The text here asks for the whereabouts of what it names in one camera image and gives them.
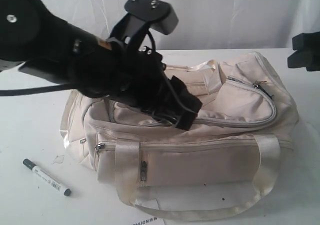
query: bag handle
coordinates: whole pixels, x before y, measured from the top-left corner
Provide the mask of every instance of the bag handle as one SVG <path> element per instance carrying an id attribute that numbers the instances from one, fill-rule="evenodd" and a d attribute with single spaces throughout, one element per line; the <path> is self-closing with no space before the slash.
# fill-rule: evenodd
<path id="1" fill-rule="evenodd" d="M 177 65 L 168 65 L 166 64 L 166 69 L 168 70 L 177 70 L 177 71 L 185 71 L 185 72 L 194 72 L 202 69 L 204 66 L 209 66 L 210 68 L 216 69 L 219 62 L 216 60 L 205 61 L 196 66 L 177 66 Z"/>
<path id="2" fill-rule="evenodd" d="M 166 211 L 148 208 L 135 204 L 136 186 L 139 176 L 139 142 L 123 141 L 117 142 L 115 148 L 115 184 L 120 200 L 130 206 L 150 214 L 157 218 L 181 221 L 205 221 L 228 218 L 240 214 L 273 189 L 280 167 L 280 145 L 276 136 L 272 134 L 254 135 L 257 142 L 260 163 L 253 177 L 255 195 L 247 202 L 233 207 L 213 210 L 186 210 Z"/>

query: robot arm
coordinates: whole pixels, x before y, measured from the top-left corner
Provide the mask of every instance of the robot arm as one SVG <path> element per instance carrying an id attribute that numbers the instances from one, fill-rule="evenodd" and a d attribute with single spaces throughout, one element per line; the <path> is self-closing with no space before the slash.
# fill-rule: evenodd
<path id="1" fill-rule="evenodd" d="M 149 32 L 168 35 L 175 29 L 172 6 L 129 0 L 124 8 L 127 14 L 104 41 L 54 16 L 41 0 L 0 0 L 0 70 L 24 63 L 22 73 L 90 98 L 121 102 L 188 130 L 202 103 L 177 77 L 166 77 Z M 139 50 L 147 35 L 152 47 Z"/>

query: white fabric backdrop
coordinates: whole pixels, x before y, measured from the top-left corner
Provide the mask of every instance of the white fabric backdrop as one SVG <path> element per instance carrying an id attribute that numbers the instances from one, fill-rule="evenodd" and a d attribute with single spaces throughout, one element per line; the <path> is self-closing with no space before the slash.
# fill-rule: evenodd
<path id="1" fill-rule="evenodd" d="M 43 0 L 57 16 L 107 38 L 127 0 Z M 320 0 L 163 0 L 179 24 L 153 32 L 158 49 L 284 48 L 299 33 L 320 31 Z"/>

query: beige bag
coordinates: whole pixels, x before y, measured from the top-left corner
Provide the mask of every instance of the beige bag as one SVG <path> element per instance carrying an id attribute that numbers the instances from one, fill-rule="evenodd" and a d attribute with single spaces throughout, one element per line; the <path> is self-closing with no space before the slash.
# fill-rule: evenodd
<path id="1" fill-rule="evenodd" d="M 221 219 L 252 207 L 272 190 L 293 150 L 289 133 L 299 116 L 279 76 L 257 52 L 196 67 L 168 65 L 166 74 L 184 81 L 203 103 L 189 131 L 73 91 L 60 129 L 65 148 L 97 171 L 98 180 L 115 182 L 123 203 L 158 218 Z M 233 207 L 164 211 L 136 204 L 139 187 L 241 181 L 253 181 L 255 195 Z"/>

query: black marker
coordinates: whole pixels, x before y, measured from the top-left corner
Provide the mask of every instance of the black marker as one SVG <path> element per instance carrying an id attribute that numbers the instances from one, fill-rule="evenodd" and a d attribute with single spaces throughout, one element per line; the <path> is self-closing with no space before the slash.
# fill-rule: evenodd
<path id="1" fill-rule="evenodd" d="M 23 160 L 23 164 L 27 168 L 32 170 L 32 172 L 37 174 L 38 178 L 43 180 L 50 187 L 54 188 L 56 191 L 58 191 L 59 193 L 65 195 L 67 197 L 70 196 L 71 190 L 69 188 L 67 188 L 65 185 L 63 185 L 60 182 L 58 182 L 57 180 L 55 180 L 54 178 L 52 178 L 48 173 L 43 171 L 43 169 L 41 167 L 37 166 L 35 163 L 33 163 L 32 161 L 30 161 L 27 158 L 25 160 Z"/>

